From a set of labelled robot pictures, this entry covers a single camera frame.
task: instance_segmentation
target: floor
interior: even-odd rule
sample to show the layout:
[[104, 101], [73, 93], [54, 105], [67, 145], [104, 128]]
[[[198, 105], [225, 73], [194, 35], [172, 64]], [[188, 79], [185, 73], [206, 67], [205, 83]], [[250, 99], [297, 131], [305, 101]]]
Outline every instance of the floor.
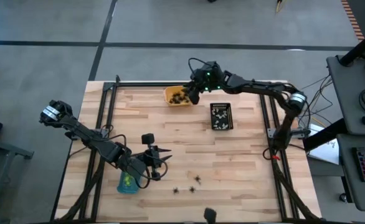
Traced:
[[[326, 57], [357, 43], [340, 0], [291, 0], [278, 14], [275, 0], [0, 0], [1, 139], [35, 151], [15, 160], [0, 218], [49, 220], [70, 141], [39, 124], [39, 113], [55, 99], [77, 116], [87, 80], [187, 80], [187, 59], [197, 57], [304, 87], [327, 76]], [[336, 121], [332, 86], [325, 95], [334, 105], [320, 114]], [[338, 202], [339, 178], [313, 181], [324, 218], [365, 222], [365, 212]]]

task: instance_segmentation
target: wooden tabletop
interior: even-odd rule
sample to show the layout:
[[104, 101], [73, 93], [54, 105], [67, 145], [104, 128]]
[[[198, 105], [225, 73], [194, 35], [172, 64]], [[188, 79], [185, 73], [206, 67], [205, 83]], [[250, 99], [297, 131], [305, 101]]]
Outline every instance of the wooden tabletop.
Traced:
[[[89, 128], [95, 127], [102, 86], [103, 82], [87, 83], [79, 121]], [[172, 150], [163, 153], [173, 155], [168, 173], [135, 195], [123, 195], [116, 189], [121, 171], [106, 164], [97, 221], [204, 222], [206, 207], [217, 211], [218, 222], [281, 221], [271, 163], [262, 157], [268, 145], [259, 96], [214, 91], [202, 94], [198, 105], [172, 108], [164, 101], [163, 91], [163, 87], [118, 88], [112, 121], [115, 129], [110, 136], [125, 134], [128, 147], [136, 153], [146, 149], [141, 135], [153, 133], [155, 145]], [[231, 103], [233, 130], [211, 129], [210, 103]], [[269, 105], [268, 113], [272, 119]], [[278, 113], [283, 119], [279, 107]], [[302, 146], [299, 140], [292, 143]], [[71, 152], [82, 147], [75, 142]], [[89, 155], [86, 149], [69, 159], [55, 217], [64, 215], [82, 192]], [[287, 157], [296, 192], [320, 217], [305, 152], [289, 147]], [[196, 175], [202, 179], [200, 185], [194, 180]], [[190, 186], [196, 192], [191, 193]], [[173, 194], [175, 187], [178, 194]], [[285, 190], [284, 198], [292, 217]]]

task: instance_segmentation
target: black tray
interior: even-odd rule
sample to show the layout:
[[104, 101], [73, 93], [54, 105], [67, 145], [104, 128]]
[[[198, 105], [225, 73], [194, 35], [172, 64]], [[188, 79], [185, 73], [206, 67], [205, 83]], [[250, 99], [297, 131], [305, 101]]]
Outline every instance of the black tray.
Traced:
[[213, 130], [227, 131], [234, 128], [230, 103], [211, 103], [210, 117]]

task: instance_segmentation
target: yellow bowl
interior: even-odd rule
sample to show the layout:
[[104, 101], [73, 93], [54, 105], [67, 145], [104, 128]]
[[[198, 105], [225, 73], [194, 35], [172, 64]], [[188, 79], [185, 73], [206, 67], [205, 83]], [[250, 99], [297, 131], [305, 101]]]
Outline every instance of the yellow bowl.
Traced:
[[173, 95], [176, 93], [184, 94], [183, 86], [169, 86], [164, 90], [164, 100], [169, 106], [191, 106], [192, 103], [189, 101], [188, 103], [182, 102], [180, 104], [170, 103], [169, 101], [173, 98]]

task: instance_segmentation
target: wire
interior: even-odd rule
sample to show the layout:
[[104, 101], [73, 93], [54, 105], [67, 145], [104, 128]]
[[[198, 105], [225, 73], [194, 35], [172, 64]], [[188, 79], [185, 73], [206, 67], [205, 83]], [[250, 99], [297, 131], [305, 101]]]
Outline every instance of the wire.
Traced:
[[304, 86], [303, 88], [301, 88], [300, 90], [304, 90], [305, 88], [308, 88], [308, 87], [310, 87], [310, 86], [313, 86], [313, 85], [315, 85], [315, 84], [317, 84], [317, 83], [319, 83], [320, 81], [322, 81], [322, 80], [324, 80], [325, 78], [327, 78], [328, 76], [325, 76], [325, 77], [323, 77], [322, 79], [320, 79], [320, 80], [317, 80], [317, 81], [315, 81], [315, 82], [313, 82], [312, 84], [309, 84], [309, 85], [307, 85], [307, 86]]
[[[149, 173], [149, 169], [148, 168], [146, 168], [145, 169], [145, 171], [146, 171], [146, 175], [150, 175], [150, 173]], [[147, 179], [147, 181], [146, 181], [146, 184], [145, 184], [145, 186], [144, 187], [142, 187], [141, 185], [140, 185], [140, 183], [138, 183], [138, 180], [136, 180], [135, 179], [135, 184], [139, 187], [139, 188], [141, 188], [141, 189], [145, 189], [145, 188], [147, 188], [148, 186], [149, 186], [149, 183], [151, 182], [151, 180], [150, 179]]]
[[265, 152], [267, 152], [269, 149], [270, 149], [270, 148], [268, 147], [268, 148], [264, 149], [264, 151], [263, 151], [263, 158], [264, 158], [265, 160], [271, 160], [271, 158], [267, 158], [267, 157], [265, 157]]
[[163, 172], [163, 174], [160, 175], [158, 178], [153, 178], [153, 177], [150, 177], [149, 175], [140, 174], [142, 177], [144, 177], [145, 179], [148, 179], [148, 180], [158, 180], [159, 178], [164, 177], [168, 173], [169, 167], [168, 167], [168, 164], [166, 162], [164, 162], [162, 159], [155, 158], [155, 157], [150, 156], [148, 154], [145, 154], [145, 155], [148, 156], [149, 158], [156, 159], [157, 161], [161, 161], [164, 164], [164, 166], [165, 166], [166, 169]]
[[331, 121], [329, 121], [328, 119], [326, 119], [324, 116], [319, 115], [319, 114], [318, 114], [318, 112], [313, 113], [313, 114], [318, 115], [320, 118], [323, 118], [323, 119], [324, 119], [325, 121], [327, 121], [329, 124], [332, 124], [332, 122], [331, 122]]
[[296, 147], [296, 148], [299, 148], [299, 149], [302, 149], [302, 150], [306, 150], [304, 147], [297, 146], [295, 144], [289, 144], [289, 146], [293, 146], [293, 147]]
[[[331, 78], [329, 78], [328, 79], [328, 77], [330, 77], [330, 74], [329, 75], [327, 75], [326, 77], [324, 77], [324, 78], [322, 78], [321, 80], [322, 80], [322, 83], [321, 83], [321, 85], [320, 85], [320, 87], [319, 87], [319, 89], [318, 89], [318, 91], [314, 94], [314, 97], [313, 97], [313, 99], [310, 101], [310, 104], [308, 104], [308, 107], [306, 108], [306, 110], [305, 110], [305, 113], [307, 112], [307, 115], [306, 114], [304, 114], [303, 116], [301, 116], [300, 117], [300, 119], [299, 119], [299, 124], [301, 123], [301, 121], [302, 121], [302, 119], [305, 117], [305, 116], [308, 116], [308, 122], [307, 122], [307, 125], [305, 126], [305, 128], [306, 129], [308, 129], [308, 127], [309, 127], [309, 125], [310, 125], [310, 118], [311, 118], [311, 115], [314, 115], [314, 114], [316, 114], [316, 115], [318, 115], [319, 117], [321, 117], [321, 118], [323, 118], [323, 119], [325, 119], [327, 122], [329, 122], [329, 123], [331, 123], [329, 120], [327, 120], [326, 118], [324, 118], [323, 116], [321, 116], [321, 115], [319, 115], [318, 113], [320, 112], [320, 111], [323, 111], [323, 110], [326, 110], [326, 109], [328, 109], [328, 108], [330, 108], [331, 106], [333, 106], [333, 103], [330, 101], [330, 100], [328, 100], [325, 96], [324, 96], [324, 94], [322, 94], [322, 91], [327, 87], [327, 86], [330, 86], [331, 84], [332, 84], [332, 79]], [[305, 86], [304, 88], [307, 88], [307, 87], [309, 87], [309, 86], [312, 86], [312, 85], [314, 85], [315, 83], [318, 83], [318, 82], [320, 82], [320, 80], [318, 80], [317, 82], [314, 82], [314, 83], [312, 83], [312, 84], [310, 84], [310, 85], [308, 85], [308, 86]], [[314, 106], [316, 105], [316, 103], [318, 102], [318, 99], [319, 99], [319, 97], [320, 96], [322, 96], [327, 102], [329, 102], [329, 105], [328, 106], [326, 106], [326, 107], [324, 107], [324, 108], [322, 108], [322, 109], [320, 109], [320, 110], [317, 110], [316, 112], [312, 112], [311, 110], [308, 110], [308, 108], [309, 107], [311, 107], [311, 105], [313, 105], [313, 107], [312, 107], [312, 109], [314, 108]]]
[[213, 66], [213, 65], [211, 65], [211, 64], [209, 64], [207, 62], [202, 61], [201, 59], [198, 59], [198, 58], [190, 58], [190, 59], [188, 59], [188, 66], [189, 66], [189, 69], [191, 69], [192, 74], [194, 73], [194, 70], [191, 67], [191, 60], [196, 60], [198, 62], [202, 62], [203, 64], [208, 65], [208, 66]]
[[84, 148], [81, 148], [81, 149], [79, 149], [79, 150], [77, 150], [77, 151], [75, 151], [75, 152], [73, 152], [73, 153], [71, 153], [70, 155], [69, 155], [69, 158], [71, 158], [72, 157], [72, 155], [74, 155], [74, 154], [76, 154], [76, 153], [79, 153], [79, 152], [81, 152], [81, 151], [83, 151], [84, 149], [86, 149], [88, 146], [86, 146], [86, 147], [84, 147]]
[[322, 125], [322, 127], [326, 128], [326, 125], [323, 124], [321, 121], [319, 121], [318, 119], [311, 117], [313, 120], [315, 120], [318, 124]]
[[[107, 125], [104, 125], [104, 126], [102, 126], [102, 128], [101, 128], [101, 133], [102, 133], [102, 130], [104, 129], [104, 127], [106, 127]], [[106, 135], [104, 135], [104, 137], [106, 137], [106, 138], [109, 138], [109, 135], [110, 135], [110, 132], [113, 130], [113, 125], [111, 124], [110, 125], [110, 128], [109, 128], [109, 130], [108, 130], [108, 132], [106, 133]], [[81, 151], [83, 151], [84, 149], [86, 149], [86, 148], [88, 148], [88, 146], [85, 146], [84, 148], [81, 148], [81, 149], [79, 149], [79, 150], [77, 150], [77, 151], [75, 151], [75, 152], [73, 152], [73, 153], [71, 153], [70, 155], [69, 155], [69, 158], [71, 158], [72, 157], [72, 155], [74, 155], [74, 154], [76, 154], [76, 153], [79, 153], [79, 152], [81, 152]]]

